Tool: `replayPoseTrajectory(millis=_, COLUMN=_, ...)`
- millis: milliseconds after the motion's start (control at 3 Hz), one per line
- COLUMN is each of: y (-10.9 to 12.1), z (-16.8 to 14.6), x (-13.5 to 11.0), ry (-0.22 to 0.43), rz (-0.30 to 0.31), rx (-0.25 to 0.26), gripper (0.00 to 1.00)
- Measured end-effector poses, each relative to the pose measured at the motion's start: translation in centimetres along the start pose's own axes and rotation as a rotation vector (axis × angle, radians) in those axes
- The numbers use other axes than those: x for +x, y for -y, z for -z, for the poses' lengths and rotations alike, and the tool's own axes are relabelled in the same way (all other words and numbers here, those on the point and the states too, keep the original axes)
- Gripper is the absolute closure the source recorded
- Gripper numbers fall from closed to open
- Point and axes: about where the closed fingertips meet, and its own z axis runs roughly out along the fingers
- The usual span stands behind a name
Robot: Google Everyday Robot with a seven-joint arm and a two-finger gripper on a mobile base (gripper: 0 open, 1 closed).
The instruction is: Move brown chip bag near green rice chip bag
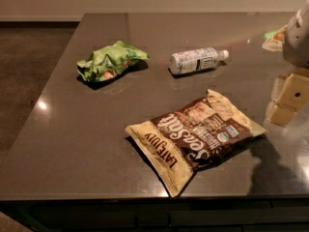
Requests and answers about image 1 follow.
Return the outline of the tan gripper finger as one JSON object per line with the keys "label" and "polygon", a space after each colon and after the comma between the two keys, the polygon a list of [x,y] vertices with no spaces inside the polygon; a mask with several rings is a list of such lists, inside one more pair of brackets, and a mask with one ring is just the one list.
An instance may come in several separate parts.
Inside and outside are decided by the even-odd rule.
{"label": "tan gripper finger", "polygon": [[294,69],[288,75],[279,75],[274,81],[266,119],[274,125],[286,126],[308,102],[308,69]]}

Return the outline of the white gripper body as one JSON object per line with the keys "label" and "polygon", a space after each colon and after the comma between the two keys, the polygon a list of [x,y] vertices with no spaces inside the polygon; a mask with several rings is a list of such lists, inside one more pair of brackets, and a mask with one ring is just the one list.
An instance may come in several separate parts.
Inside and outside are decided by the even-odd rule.
{"label": "white gripper body", "polygon": [[294,66],[309,67],[309,0],[306,0],[287,25],[283,56]]}

